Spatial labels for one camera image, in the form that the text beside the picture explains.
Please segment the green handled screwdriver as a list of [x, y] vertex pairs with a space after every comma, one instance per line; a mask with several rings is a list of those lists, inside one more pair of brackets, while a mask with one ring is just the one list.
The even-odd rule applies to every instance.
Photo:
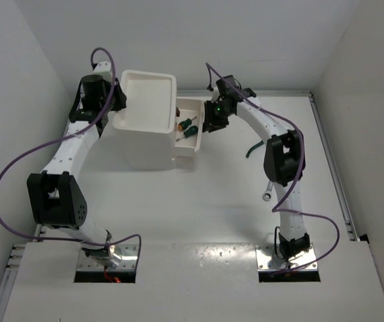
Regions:
[[179, 142], [180, 140], [195, 136], [197, 133], [198, 133], [198, 126], [196, 125], [190, 126], [187, 130], [183, 132], [183, 134], [179, 138], [176, 139], [176, 141]]

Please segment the green orange stubby screwdriver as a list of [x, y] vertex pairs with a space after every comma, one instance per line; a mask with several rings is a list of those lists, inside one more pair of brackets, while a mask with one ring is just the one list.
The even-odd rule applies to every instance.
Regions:
[[192, 118], [187, 118], [178, 124], [178, 130], [179, 131], [185, 131], [189, 126], [191, 126], [192, 122], [197, 118], [197, 116], [194, 116]]

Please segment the white drawer cabinet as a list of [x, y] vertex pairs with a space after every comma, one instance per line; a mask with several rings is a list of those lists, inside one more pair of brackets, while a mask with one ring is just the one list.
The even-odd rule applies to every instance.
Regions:
[[174, 168], [176, 78], [170, 74], [125, 70], [120, 85], [126, 108], [110, 114], [96, 146], [119, 156], [133, 170]]

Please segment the green handled pliers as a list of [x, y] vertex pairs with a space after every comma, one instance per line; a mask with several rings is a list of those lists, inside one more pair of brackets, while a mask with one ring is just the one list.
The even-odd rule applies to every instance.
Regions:
[[260, 141], [260, 142], [258, 142], [257, 144], [254, 144], [253, 146], [251, 146], [251, 147], [248, 149], [248, 151], [247, 151], [245, 157], [246, 157], [246, 158], [249, 158], [250, 155], [251, 155], [256, 149], [262, 147], [264, 144], [265, 144], [265, 143], [264, 143], [263, 141]]

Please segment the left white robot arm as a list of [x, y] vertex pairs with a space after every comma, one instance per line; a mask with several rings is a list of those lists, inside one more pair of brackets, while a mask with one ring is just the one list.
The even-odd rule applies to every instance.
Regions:
[[109, 122], [109, 112], [125, 106], [126, 96], [113, 77], [112, 64], [93, 64], [92, 73], [79, 82], [67, 123], [68, 139], [41, 172], [27, 179], [35, 222], [77, 239], [86, 257], [104, 268], [117, 268], [121, 251], [112, 245], [111, 233], [91, 219], [77, 179], [90, 149]]

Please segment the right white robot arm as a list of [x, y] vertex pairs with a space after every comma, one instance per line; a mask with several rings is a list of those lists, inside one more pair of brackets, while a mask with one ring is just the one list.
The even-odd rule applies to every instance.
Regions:
[[245, 121], [265, 142], [263, 171], [277, 195], [275, 211], [279, 213], [279, 255], [289, 260], [309, 250], [310, 236], [300, 214], [300, 179], [305, 167], [301, 159], [303, 138], [299, 131], [288, 129], [268, 112], [264, 112], [257, 95], [250, 88], [235, 84], [232, 75], [208, 85], [211, 99], [204, 103], [203, 132], [224, 129], [229, 117]]

